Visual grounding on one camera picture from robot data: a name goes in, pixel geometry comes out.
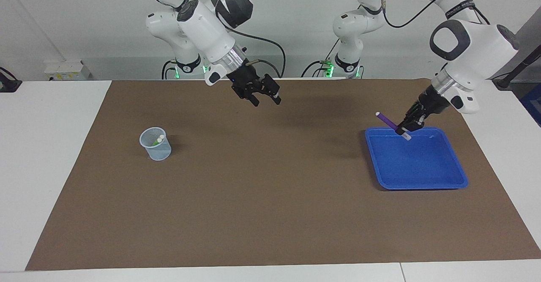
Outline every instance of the white table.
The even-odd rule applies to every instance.
[[[110,82],[25,82],[0,94],[0,282],[541,281],[541,260],[23,272]],[[485,82],[464,116],[538,245],[541,128],[511,92]]]

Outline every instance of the blue bin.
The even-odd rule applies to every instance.
[[[365,136],[377,180],[389,190],[459,189],[468,179],[445,133],[438,128],[410,132],[406,141],[390,128]]]

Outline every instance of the plastic cup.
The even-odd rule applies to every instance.
[[[158,142],[160,136],[164,136],[161,142]],[[162,128],[150,128],[145,130],[139,137],[139,143],[148,152],[151,159],[163,161],[171,155],[171,145],[167,141],[166,132]]]

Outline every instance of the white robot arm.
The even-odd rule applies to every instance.
[[[232,27],[251,17],[253,5],[249,0],[160,0],[172,8],[156,12],[147,18],[147,28],[173,48],[178,66],[184,72],[192,71],[201,63],[201,52],[210,62],[205,82],[214,85],[227,76],[232,89],[241,99],[254,106],[259,100],[253,93],[268,95],[280,104],[280,86],[271,76],[260,78],[245,53],[230,36],[218,14]]]
[[[385,24],[385,0],[358,1],[361,7],[336,18],[333,26],[341,41],[334,57],[335,70],[350,78],[357,73],[363,49],[360,36]],[[399,124],[400,135],[406,130],[423,128],[430,114],[439,114],[450,105],[463,114],[477,112],[479,104],[473,90],[518,52],[518,40],[507,28],[477,22],[473,0],[435,0],[435,3],[448,20],[434,30],[430,47],[448,62],[408,110]]]

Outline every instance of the blue plastic tray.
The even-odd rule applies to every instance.
[[[458,189],[468,179],[445,133],[438,128],[411,132],[406,141],[390,128],[369,128],[377,180],[389,190]]]

